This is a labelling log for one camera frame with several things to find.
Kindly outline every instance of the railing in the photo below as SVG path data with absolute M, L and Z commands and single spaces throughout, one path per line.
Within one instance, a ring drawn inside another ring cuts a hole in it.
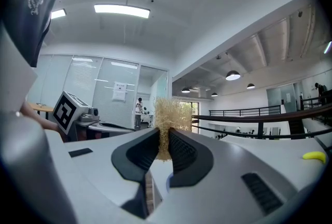
M 332 91 L 324 92 L 324 96 L 320 97 L 312 97 L 310 99 L 303 99 L 300 96 L 300 110 L 308 110 L 312 108 L 317 108 L 320 106 L 324 106 L 326 104 L 332 104 Z M 332 125 L 332 114 L 325 113 L 320 116 L 315 116 L 315 118 L 319 121 L 322 121 L 324 124 Z
M 270 106 L 261 108 L 237 109 L 237 110 L 210 110 L 210 116 L 264 116 L 281 113 L 281 106 Z
M 278 114 L 278 115 L 265 115 L 265 116 L 249 116 L 249 117 L 231 117 L 231 116 L 202 116 L 202 115 L 194 115 L 193 118 L 197 120 L 207 120 L 207 121 L 219 121 L 219 122 L 235 122 L 235 123 L 258 123 L 258 133 L 256 135 L 249 135 L 249 134 L 241 134 L 241 133 L 233 133 L 233 132 L 227 132 L 227 131 L 221 131 L 221 130 L 214 130 L 210 128 L 204 128 L 199 127 L 196 125 L 192 125 L 193 127 L 197 127 L 199 129 L 223 133 L 223 134 L 229 134 L 229 135 L 235 135 L 235 136 L 241 136 L 241 137 L 255 137 L 258 139 L 274 139 L 274 138 L 291 138 L 291 139 L 300 139 L 303 137 L 313 137 L 320 134 L 326 134 L 329 132 L 332 132 L 332 129 L 319 131 L 315 133 L 310 134 L 293 134 L 293 135 L 278 135 L 278 136 L 267 136 L 263 135 L 263 126 L 265 122 L 284 122 L 284 121 L 293 121 L 293 120 L 301 120 L 306 118 L 312 118 L 316 116 L 321 116 L 324 114 L 331 114 L 332 113 L 332 104 L 327 104 L 321 107 L 316 107 L 308 110 L 303 111 L 297 111 L 294 113 L 288 113 L 288 114 Z
M 300 96 L 301 110 L 320 107 L 328 103 L 332 103 L 332 94 L 327 94 L 321 97 L 312 97 L 310 99 L 305 99 L 305 100 L 303 99 L 302 96 Z

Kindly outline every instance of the wooden handrail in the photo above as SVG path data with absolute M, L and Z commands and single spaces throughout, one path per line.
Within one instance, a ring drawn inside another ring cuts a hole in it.
M 227 131 L 221 131 L 221 130 L 216 130 L 216 129 L 211 129 L 211 128 L 205 128 L 205 127 L 199 127 L 196 125 L 192 125 L 192 127 L 196 127 L 199 129 L 203 129 L 203 130 L 207 130 L 207 131 L 211 131 L 211 132 L 217 132 L 217 133 L 221 133 L 221 134 L 228 134 L 228 135 L 233 135 L 233 136 L 239 136 L 239 137 L 255 137 L 255 138 L 269 138 L 269 139 L 281 139 L 281 138 L 297 138 L 297 137 L 301 137 L 301 136 L 305 136 L 305 137 L 313 137 L 313 136 L 317 136 L 317 135 L 323 135 L 323 134 L 327 134 L 332 132 L 332 128 L 330 129 L 326 129 L 326 130 L 322 130 L 322 131 L 317 131 L 317 132 L 313 132 L 313 133 L 308 133 L 308 134 L 294 134 L 294 135 L 262 135 L 262 136 L 258 136 L 257 134 L 242 134 L 242 133 L 235 133 L 235 132 L 227 132 Z
M 212 111 L 258 110 L 258 109 L 274 108 L 274 107 L 279 107 L 279 106 L 280 106 L 280 105 L 268 106 L 268 107 L 260 107 L 260 108 L 235 109 L 235 110 L 209 110 L 209 112 L 212 112 Z
M 288 113 L 288 114 L 264 115 L 256 117 L 223 117 L 223 116 L 208 116 L 208 115 L 193 115 L 192 117 L 194 119 L 199 119 L 199 120 L 219 121 L 219 122 L 245 122 L 245 123 L 284 122 L 284 121 L 311 118 L 322 115 L 329 111 L 332 111 L 332 103 L 326 104 L 321 107 L 316 107 L 309 110 L 296 111 L 294 113 Z

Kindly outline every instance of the wooden table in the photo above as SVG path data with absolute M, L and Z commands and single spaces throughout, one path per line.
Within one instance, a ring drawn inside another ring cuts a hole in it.
M 37 113 L 40 115 L 40 112 L 43 111 L 46 113 L 46 119 L 48 120 L 48 113 L 51 113 L 53 112 L 54 108 L 52 107 L 49 107 L 49 106 L 41 106 L 41 105 L 38 105 L 36 103 L 30 103 L 29 102 L 29 105 L 37 111 Z

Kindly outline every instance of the metal railing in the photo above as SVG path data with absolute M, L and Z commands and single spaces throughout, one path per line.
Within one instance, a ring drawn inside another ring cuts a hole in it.
M 321 97 L 312 97 L 310 99 L 303 99 L 303 97 L 300 96 L 301 110 L 320 107 L 320 106 L 323 106 L 328 103 L 332 103 L 332 94 L 328 94 L 328 95 L 321 96 Z
M 237 109 L 237 110 L 209 110 L 210 116 L 263 116 L 281 113 L 281 106 L 270 106 L 261 108 Z
M 312 118 L 316 116 L 326 115 L 332 113 L 332 104 L 327 104 L 321 107 L 316 107 L 308 110 L 296 111 L 294 113 L 287 113 L 287 114 L 277 114 L 277 115 L 264 115 L 264 116 L 245 116 L 245 117 L 231 117 L 231 116 L 203 116 L 203 115 L 194 115 L 192 123 L 197 123 L 197 120 L 207 120 L 207 121 L 219 121 L 219 122 L 234 122 L 234 123 L 258 123 L 258 133 L 256 135 L 249 135 L 249 134 L 241 134 L 241 133 L 233 133 L 233 132 L 226 132 L 220 130 L 214 130 L 204 127 L 199 127 L 196 125 L 192 125 L 193 127 L 197 127 L 199 129 L 220 132 L 223 134 L 230 134 L 235 136 L 242 136 L 242 137 L 255 137 L 258 139 L 263 138 L 291 138 L 291 139 L 300 139 L 303 137 L 310 137 L 319 134 L 325 134 L 331 132 L 330 130 L 319 131 L 310 134 L 297 134 L 297 135 L 279 135 L 279 136 L 267 136 L 263 135 L 263 126 L 265 122 L 284 122 L 284 121 L 294 121 L 294 120 L 302 120 L 307 118 Z
M 332 128 L 318 131 L 318 132 L 313 132 L 313 133 L 307 133 L 307 134 L 293 134 L 293 135 L 262 135 L 258 136 L 258 134 L 243 134 L 243 133 L 235 133 L 235 132 L 228 132 L 228 131 L 221 131 L 221 130 L 216 130 L 216 129 L 210 129 L 210 128 L 205 128 L 205 127 L 198 127 L 196 125 L 192 125 L 193 127 L 207 130 L 207 131 L 212 131 L 212 132 L 217 132 L 217 133 L 222 133 L 227 135 L 233 135 L 233 136 L 238 136 L 238 137 L 253 137 L 256 139 L 281 139 L 281 138 L 290 138 L 290 139 L 302 139 L 303 136 L 305 137 L 315 137 L 317 135 L 323 135 L 332 132 Z

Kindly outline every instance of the black sticker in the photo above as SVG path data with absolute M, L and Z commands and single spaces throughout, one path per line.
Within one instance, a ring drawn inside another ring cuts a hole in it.
M 63 95 L 54 111 L 53 116 L 59 122 L 59 125 L 67 130 L 75 111 L 75 105 Z

